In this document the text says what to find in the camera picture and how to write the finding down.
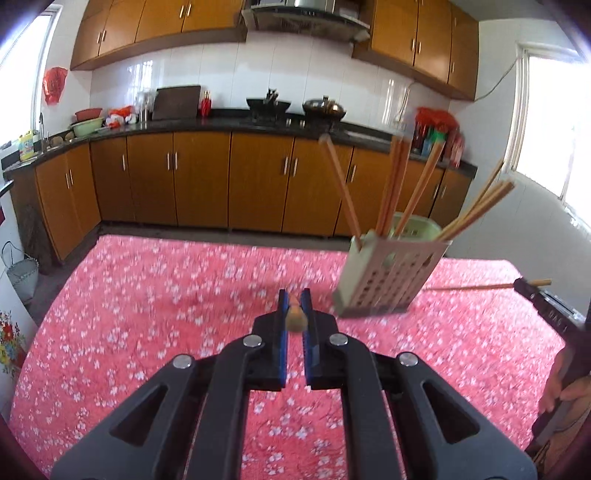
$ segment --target white wire basket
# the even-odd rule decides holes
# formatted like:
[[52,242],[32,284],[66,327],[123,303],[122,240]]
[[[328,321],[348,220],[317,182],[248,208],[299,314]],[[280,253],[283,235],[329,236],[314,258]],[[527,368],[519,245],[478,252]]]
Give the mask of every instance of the white wire basket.
[[406,311],[451,244],[381,238],[374,231],[362,243],[359,250],[351,242],[333,293],[341,318]]

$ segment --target red bowl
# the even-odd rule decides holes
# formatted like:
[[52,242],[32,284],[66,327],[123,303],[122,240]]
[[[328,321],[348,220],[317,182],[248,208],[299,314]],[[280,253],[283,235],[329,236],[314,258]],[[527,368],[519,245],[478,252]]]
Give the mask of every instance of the red bowl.
[[102,108],[87,108],[86,110],[80,110],[75,113],[76,121],[85,122],[87,120],[93,120],[100,117],[102,111]]

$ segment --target range hood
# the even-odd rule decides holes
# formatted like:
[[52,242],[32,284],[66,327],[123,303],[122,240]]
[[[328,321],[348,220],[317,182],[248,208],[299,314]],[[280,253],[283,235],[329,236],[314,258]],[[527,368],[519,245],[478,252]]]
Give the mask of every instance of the range hood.
[[369,39],[369,25],[358,20],[347,2],[335,0],[251,0],[242,10],[248,30],[277,31],[312,35],[342,42]]

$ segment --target upper cabinet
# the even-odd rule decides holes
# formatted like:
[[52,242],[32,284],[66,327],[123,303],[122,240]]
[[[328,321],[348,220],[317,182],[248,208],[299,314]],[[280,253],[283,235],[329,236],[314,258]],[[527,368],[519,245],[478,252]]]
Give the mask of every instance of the upper cabinet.
[[474,100],[478,22],[448,0],[374,0],[362,18],[371,38],[353,57],[379,65],[453,99]]
[[245,41],[243,0],[90,0],[72,70],[94,70],[150,51]]

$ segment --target plastic bag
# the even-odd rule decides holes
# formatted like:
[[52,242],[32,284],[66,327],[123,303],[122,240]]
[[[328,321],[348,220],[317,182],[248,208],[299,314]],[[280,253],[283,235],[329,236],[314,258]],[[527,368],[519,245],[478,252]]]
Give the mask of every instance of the plastic bag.
[[67,76],[68,71],[61,67],[53,67],[45,72],[43,76],[43,95],[47,105],[59,103],[66,85]]

